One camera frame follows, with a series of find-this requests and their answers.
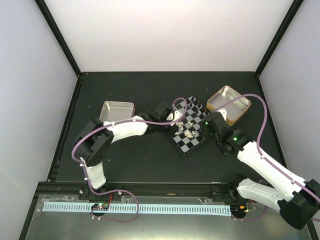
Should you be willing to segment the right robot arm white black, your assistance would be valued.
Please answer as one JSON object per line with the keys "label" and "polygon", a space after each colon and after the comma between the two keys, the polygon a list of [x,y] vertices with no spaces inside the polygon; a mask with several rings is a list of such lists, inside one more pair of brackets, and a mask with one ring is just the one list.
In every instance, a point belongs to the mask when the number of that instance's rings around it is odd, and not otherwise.
{"label": "right robot arm white black", "polygon": [[242,198],[277,211],[291,227],[301,230],[320,210],[320,184],[289,171],[251,140],[243,131],[232,130],[222,113],[206,115],[200,125],[204,138],[214,137],[219,150],[255,170],[268,185],[249,178],[227,189],[234,202]]}

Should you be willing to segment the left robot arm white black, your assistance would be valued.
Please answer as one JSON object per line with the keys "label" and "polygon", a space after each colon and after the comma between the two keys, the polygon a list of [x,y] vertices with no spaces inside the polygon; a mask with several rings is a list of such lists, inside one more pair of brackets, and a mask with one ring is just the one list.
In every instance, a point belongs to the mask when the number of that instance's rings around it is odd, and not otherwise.
{"label": "left robot arm white black", "polygon": [[117,141],[170,130],[185,115],[186,110],[160,103],[155,109],[118,121],[92,119],[75,140],[71,152],[73,160],[83,168],[89,193],[97,200],[108,192],[105,185],[103,160],[111,145]]}

